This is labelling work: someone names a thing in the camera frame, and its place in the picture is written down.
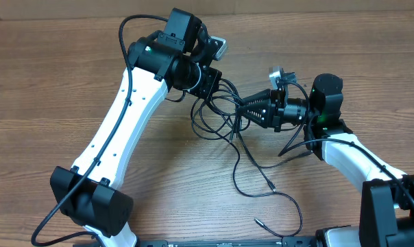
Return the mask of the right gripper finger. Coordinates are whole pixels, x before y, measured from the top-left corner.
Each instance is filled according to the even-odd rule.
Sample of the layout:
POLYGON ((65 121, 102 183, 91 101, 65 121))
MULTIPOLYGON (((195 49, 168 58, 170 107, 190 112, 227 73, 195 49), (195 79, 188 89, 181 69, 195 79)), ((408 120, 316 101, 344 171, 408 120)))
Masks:
POLYGON ((267 103, 271 99, 271 89, 265 89, 242 99, 242 105, 267 103))
POLYGON ((272 109, 267 102, 256 102, 239 106, 236 113, 249 119, 262 128, 270 128, 272 123, 272 109))

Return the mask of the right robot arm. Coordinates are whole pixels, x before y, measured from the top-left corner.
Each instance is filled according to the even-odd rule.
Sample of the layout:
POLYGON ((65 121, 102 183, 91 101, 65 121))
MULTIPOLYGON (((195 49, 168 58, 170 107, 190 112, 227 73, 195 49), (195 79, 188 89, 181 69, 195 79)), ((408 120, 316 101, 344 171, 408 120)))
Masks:
POLYGON ((368 150, 341 119, 343 80, 323 73, 303 99, 288 96, 294 73, 274 72, 272 89, 238 101, 236 113, 279 132, 283 124, 304 130, 303 145, 337 168, 361 193, 358 226, 316 231, 303 246, 414 246, 414 174, 390 166, 368 150))

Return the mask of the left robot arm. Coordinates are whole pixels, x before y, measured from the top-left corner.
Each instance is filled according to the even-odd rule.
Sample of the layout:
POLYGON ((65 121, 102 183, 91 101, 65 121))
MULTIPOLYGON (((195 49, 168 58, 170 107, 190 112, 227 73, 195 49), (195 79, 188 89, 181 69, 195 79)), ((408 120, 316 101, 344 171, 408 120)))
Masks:
POLYGON ((136 246, 128 220, 131 197, 121 192, 130 157, 147 122, 171 89, 208 99, 218 88, 228 45, 202 21, 173 9, 165 28, 122 49, 125 71, 117 96, 87 148, 68 169, 54 169, 57 210, 83 227, 94 246, 136 246))

